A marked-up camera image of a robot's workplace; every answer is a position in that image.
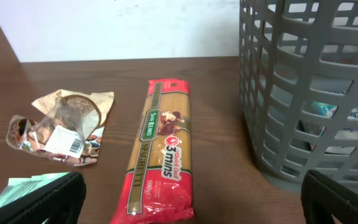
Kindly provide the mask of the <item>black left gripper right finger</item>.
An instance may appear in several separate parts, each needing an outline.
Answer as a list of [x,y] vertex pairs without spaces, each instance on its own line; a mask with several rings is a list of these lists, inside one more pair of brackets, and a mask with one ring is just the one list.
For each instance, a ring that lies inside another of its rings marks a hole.
[[301,204],[307,224],[358,223],[358,194],[317,170],[304,176]]

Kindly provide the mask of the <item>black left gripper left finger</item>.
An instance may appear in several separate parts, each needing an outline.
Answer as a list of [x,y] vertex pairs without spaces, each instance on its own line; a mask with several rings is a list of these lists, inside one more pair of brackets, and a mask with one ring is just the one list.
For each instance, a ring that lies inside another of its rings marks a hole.
[[0,224],[76,224],[86,198],[82,173],[67,175],[0,208]]

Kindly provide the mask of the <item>Kleenex tissue multipack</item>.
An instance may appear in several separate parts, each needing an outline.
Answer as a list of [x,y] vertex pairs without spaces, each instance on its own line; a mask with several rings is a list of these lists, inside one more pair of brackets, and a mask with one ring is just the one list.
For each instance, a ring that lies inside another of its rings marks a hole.
[[295,120],[287,146],[303,157],[358,156],[358,89],[319,90],[297,85],[289,90],[288,111]]

